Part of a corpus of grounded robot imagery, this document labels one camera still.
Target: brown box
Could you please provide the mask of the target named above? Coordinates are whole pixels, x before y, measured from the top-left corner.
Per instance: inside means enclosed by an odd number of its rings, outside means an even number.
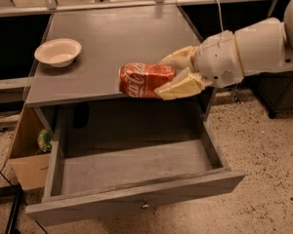
[[[37,135],[43,128],[32,108],[24,107],[12,140],[9,161],[23,190],[45,186],[50,154],[35,155]]]

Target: tabletop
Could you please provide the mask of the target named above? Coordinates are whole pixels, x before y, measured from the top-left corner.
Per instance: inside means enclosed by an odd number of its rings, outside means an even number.
[[[26,99],[29,107],[124,97],[119,67],[158,63],[199,41],[176,5],[156,5],[56,13],[47,41],[70,38],[82,46],[63,69],[39,63]]]

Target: speckled floor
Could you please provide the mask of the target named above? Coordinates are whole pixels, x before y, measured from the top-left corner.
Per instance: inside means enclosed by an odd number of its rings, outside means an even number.
[[[163,206],[137,214],[88,219],[46,227],[48,233],[293,233],[293,111],[269,119],[267,109],[250,91],[241,91],[242,104],[228,93],[217,95],[209,124],[217,144],[234,170],[247,176],[231,193]],[[2,168],[18,115],[0,119]],[[11,168],[4,175],[16,183]],[[0,186],[7,185],[0,177]],[[39,191],[25,192],[27,202]],[[4,233],[12,203],[0,201],[0,233]],[[44,233],[24,214],[21,233]]]

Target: can label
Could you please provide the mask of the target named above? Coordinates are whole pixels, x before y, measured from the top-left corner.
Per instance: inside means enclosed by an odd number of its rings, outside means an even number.
[[[119,91],[132,98],[159,98],[154,90],[174,77],[172,66],[128,63],[119,69]]]

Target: white bowl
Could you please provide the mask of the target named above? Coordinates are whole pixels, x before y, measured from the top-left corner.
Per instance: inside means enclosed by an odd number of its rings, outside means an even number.
[[[55,39],[48,41],[35,51],[35,58],[54,67],[70,65],[80,54],[81,45],[71,39]]]

